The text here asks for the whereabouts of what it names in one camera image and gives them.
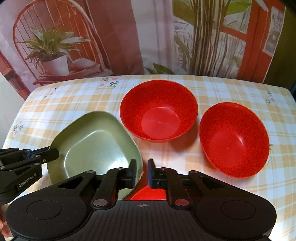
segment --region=potted plant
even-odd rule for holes
[[[89,39],[74,37],[73,32],[62,32],[59,28],[50,28],[39,32],[35,28],[30,28],[36,39],[29,39],[24,43],[32,49],[26,60],[32,63],[35,60],[35,67],[42,63],[47,72],[54,76],[69,75],[67,57],[69,51],[79,51],[75,44],[90,42]]]

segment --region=checkered tablecloth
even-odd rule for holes
[[[236,179],[211,166],[196,136],[185,134],[169,143],[150,143],[133,137],[143,159],[153,158],[157,167],[173,168],[180,174],[199,170],[268,199],[277,211],[270,239],[295,241],[296,104],[284,88],[187,75],[134,75],[60,82],[39,87],[31,93],[13,122],[4,148],[34,150],[49,146],[61,130],[90,111],[107,111],[120,120],[119,107],[124,95],[137,84],[152,79],[173,80],[187,87],[198,102],[198,121],[210,106],[219,102],[236,102],[248,107],[268,131],[270,155],[257,175]],[[46,165],[43,165],[43,174],[44,177],[24,194],[50,184]]]

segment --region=silver rivet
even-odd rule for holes
[[[179,207],[185,207],[189,204],[189,201],[186,199],[178,199],[175,201],[175,204]]]
[[[108,204],[108,201],[105,199],[94,200],[94,205],[97,207],[103,207],[103,206],[106,206],[107,204]]]

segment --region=chair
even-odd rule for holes
[[[78,3],[73,0],[34,0],[19,13],[12,31],[15,47],[36,79],[33,85],[45,85],[59,81],[40,77],[46,74],[46,70],[42,63],[35,66],[35,61],[30,63],[30,60],[25,60],[31,53],[31,49],[23,42],[34,39],[30,28],[44,31],[57,26],[64,31],[74,32],[75,37],[91,40],[75,45],[75,48],[79,51],[70,52],[71,61],[85,58],[99,64],[101,72],[92,75],[92,77],[112,75],[109,59],[101,39],[91,20]]]

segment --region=printed backdrop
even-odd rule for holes
[[[5,0],[0,72],[23,99],[86,77],[190,74],[262,83],[280,0]]]

